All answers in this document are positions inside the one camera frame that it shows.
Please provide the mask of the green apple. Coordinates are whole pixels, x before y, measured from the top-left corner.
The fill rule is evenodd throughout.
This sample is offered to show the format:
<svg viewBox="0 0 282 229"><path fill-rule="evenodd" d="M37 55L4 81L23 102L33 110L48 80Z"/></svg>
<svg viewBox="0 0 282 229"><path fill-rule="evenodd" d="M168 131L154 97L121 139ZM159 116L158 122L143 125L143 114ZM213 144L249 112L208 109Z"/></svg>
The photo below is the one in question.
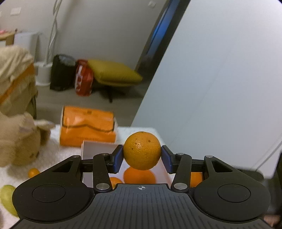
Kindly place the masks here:
<svg viewBox="0 0 282 229"><path fill-rule="evenodd" d="M17 211L13 205L13 192L15 187L12 185L4 185L1 188L1 204L13 216L18 217Z"/></svg>

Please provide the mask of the small yellow mandarin in tray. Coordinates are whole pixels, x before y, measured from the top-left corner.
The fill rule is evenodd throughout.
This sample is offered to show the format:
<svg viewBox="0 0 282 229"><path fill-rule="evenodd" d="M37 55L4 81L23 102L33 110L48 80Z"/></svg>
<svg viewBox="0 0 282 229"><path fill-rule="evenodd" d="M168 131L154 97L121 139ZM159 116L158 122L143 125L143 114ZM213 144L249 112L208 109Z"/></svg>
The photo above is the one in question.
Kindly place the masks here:
<svg viewBox="0 0 282 229"><path fill-rule="evenodd" d="M204 178L203 178L203 173L202 172L191 172L190 187L196 187L203 180L204 180Z"/></svg>

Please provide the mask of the white tray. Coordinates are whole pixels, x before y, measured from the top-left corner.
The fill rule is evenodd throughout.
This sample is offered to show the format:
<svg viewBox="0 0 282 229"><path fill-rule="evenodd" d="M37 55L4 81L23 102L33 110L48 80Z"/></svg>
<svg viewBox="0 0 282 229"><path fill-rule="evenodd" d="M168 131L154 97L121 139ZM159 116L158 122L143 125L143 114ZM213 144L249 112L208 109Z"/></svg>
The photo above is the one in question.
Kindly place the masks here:
<svg viewBox="0 0 282 229"><path fill-rule="evenodd" d="M91 142L91 141L84 141L82 144L82 159L92 159L95 155L101 153L112 153L117 144L112 143L99 143L99 142ZM109 174L109 177L116 177L120 181L126 184L124 181L124 172L130 166L127 164L125 160L123 160L120 170L117 174ZM162 160L160 159L158 164L150 169L151 173L154 174L156 184L163 184L166 183L169 186L172 184L173 175L170 175L166 172L166 169L163 165ZM92 172L85 172L83 174L83 183L86 184L88 187L93 187L93 174Z"/></svg>

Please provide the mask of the large orange in tray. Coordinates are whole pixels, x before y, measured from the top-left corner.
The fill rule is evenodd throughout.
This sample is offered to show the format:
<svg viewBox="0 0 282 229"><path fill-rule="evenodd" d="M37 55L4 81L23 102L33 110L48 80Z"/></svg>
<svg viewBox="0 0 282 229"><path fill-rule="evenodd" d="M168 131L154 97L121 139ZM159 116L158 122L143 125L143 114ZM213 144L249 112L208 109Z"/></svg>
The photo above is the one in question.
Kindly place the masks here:
<svg viewBox="0 0 282 229"><path fill-rule="evenodd" d="M126 184L155 184L155 175L150 170L137 170L129 167L123 174Z"/></svg>

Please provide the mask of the orange bag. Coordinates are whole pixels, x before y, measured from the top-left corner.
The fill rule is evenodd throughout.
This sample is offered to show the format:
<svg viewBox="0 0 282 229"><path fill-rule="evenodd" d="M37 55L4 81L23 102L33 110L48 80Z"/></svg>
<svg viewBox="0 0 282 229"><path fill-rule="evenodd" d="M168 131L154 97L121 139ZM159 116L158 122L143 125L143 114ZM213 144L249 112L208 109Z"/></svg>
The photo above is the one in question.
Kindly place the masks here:
<svg viewBox="0 0 282 229"><path fill-rule="evenodd" d="M80 147L84 141L114 143L115 140L112 112L75 106L62 108L60 145Z"/></svg>

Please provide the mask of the white fluffy blanket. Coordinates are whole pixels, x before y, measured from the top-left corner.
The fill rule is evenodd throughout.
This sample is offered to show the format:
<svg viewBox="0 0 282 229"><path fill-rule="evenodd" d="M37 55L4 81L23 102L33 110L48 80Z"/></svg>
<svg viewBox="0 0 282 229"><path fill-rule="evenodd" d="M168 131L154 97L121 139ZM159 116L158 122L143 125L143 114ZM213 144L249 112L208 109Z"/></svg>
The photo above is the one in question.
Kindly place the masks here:
<svg viewBox="0 0 282 229"><path fill-rule="evenodd" d="M151 127L122 127L118 126L116 130L116 144L124 144L126 139L135 132L148 132L155 135L160 144L164 145L159 133ZM38 158L33 161L31 164L26 166L7 166L1 168L1 188L4 185L12 185L14 187L19 186L21 183L29 179L28 172L32 168L38 169L40 172L45 171L46 169L54 166L55 164L67 159L68 157L77 154L82 155L81 148L77 147L64 147L59 144L60 136L60 126L56 125L55 129L51 130L51 138L48 141L47 145L41 148ZM124 171L129 168L129 165L125 162L122 162L119 173L110 174L110 177L117 177L124 182L123 174ZM158 162L157 166L151 169L151 172L155 175L157 183L168 183L171 184L169 175L165 172L165 169L161 163L161 160ZM6 210L1 204L1 228L10 228L19 220L18 217L15 217L10 212Z"/></svg>

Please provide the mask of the brown teddy bear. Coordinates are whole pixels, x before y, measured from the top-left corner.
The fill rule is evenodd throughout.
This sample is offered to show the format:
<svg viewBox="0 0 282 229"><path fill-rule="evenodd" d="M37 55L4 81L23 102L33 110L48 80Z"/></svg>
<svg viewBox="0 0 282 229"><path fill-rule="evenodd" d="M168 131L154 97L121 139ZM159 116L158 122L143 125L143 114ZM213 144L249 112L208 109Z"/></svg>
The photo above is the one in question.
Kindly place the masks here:
<svg viewBox="0 0 282 229"><path fill-rule="evenodd" d="M28 112L13 116L1 114L1 167L25 166L47 144L55 124L35 120Z"/></svg>

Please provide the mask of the yellow cushion chair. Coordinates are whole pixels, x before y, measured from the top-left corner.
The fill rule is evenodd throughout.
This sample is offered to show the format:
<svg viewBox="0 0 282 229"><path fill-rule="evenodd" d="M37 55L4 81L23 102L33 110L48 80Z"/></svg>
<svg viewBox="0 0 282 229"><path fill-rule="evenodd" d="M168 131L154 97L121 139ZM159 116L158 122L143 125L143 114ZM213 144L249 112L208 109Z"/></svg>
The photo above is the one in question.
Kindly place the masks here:
<svg viewBox="0 0 282 229"><path fill-rule="evenodd" d="M110 103L113 101L113 88L132 87L143 80L139 73L123 63L91 59L87 64L94 73L95 81L107 89L106 94Z"/></svg>

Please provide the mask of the red bag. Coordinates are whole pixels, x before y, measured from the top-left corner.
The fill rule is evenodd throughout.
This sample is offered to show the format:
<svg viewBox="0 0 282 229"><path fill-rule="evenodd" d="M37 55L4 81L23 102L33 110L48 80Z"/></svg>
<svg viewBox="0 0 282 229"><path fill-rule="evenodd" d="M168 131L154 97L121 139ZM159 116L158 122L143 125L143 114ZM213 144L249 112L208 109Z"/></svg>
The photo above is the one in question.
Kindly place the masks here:
<svg viewBox="0 0 282 229"><path fill-rule="evenodd" d="M76 65L75 92L79 96L90 96L94 80L93 71L89 67L87 60L79 59Z"/></svg>

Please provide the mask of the black bin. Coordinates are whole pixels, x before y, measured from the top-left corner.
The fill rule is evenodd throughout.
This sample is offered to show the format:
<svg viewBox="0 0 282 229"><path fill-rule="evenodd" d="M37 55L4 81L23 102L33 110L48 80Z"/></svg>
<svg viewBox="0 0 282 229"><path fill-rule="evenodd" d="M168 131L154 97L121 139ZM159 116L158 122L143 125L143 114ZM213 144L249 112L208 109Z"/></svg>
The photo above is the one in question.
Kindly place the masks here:
<svg viewBox="0 0 282 229"><path fill-rule="evenodd" d="M76 59L65 54L58 54L53 58L51 68L50 90L64 91L74 88Z"/></svg>

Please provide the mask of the white floor lamp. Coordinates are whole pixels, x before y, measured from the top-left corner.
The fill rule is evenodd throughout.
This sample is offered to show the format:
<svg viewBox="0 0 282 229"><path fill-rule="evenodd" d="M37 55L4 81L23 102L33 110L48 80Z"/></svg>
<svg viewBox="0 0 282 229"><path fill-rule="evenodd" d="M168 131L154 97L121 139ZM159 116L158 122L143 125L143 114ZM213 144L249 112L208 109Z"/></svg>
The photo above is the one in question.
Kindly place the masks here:
<svg viewBox="0 0 282 229"><path fill-rule="evenodd" d="M49 34L48 44L45 52L44 61L34 64L36 70L36 85L41 87L49 86L51 83L51 69L53 65L53 58L51 57L54 51L57 34L58 22L57 15L61 7L62 0L56 0L53 5L53 20Z"/></svg>

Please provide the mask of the beige blanket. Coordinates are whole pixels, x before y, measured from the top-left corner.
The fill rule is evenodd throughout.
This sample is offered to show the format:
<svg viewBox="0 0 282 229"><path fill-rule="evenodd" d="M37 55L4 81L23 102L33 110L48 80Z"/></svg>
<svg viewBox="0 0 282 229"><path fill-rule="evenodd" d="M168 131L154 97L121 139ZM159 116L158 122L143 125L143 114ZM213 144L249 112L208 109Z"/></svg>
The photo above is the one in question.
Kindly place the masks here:
<svg viewBox="0 0 282 229"><path fill-rule="evenodd" d="M33 56L17 45L1 47L1 113L29 112L36 119L37 96Z"/></svg>

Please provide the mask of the white cabinet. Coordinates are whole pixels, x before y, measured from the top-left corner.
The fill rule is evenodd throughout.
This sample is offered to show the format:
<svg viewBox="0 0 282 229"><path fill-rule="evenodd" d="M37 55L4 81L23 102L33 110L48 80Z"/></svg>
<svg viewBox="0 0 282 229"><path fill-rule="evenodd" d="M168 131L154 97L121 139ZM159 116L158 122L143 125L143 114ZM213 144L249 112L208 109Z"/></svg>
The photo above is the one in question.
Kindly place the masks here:
<svg viewBox="0 0 282 229"><path fill-rule="evenodd" d="M14 44L27 49L37 64L40 58L40 33L39 32L19 32L15 34Z"/></svg>

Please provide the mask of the dark door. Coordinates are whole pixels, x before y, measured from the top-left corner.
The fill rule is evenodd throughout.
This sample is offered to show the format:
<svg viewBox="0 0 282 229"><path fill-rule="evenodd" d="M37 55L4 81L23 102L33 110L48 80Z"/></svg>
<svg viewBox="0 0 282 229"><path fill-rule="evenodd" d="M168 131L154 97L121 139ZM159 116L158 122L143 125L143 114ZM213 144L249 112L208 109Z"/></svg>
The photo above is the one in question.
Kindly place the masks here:
<svg viewBox="0 0 282 229"><path fill-rule="evenodd" d="M166 1L136 65L138 73L155 74L189 3L189 0Z"/></svg>

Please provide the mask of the wooden desk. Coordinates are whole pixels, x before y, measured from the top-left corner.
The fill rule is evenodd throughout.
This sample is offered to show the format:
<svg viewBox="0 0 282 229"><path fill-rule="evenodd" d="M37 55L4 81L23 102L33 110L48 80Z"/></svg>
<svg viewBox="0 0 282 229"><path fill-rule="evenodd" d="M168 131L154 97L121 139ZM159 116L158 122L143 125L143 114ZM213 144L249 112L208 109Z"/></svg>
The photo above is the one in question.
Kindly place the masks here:
<svg viewBox="0 0 282 229"><path fill-rule="evenodd" d="M14 38L17 33L18 33L18 29L15 29L14 31L1 30L0 31L0 47L13 45Z"/></svg>

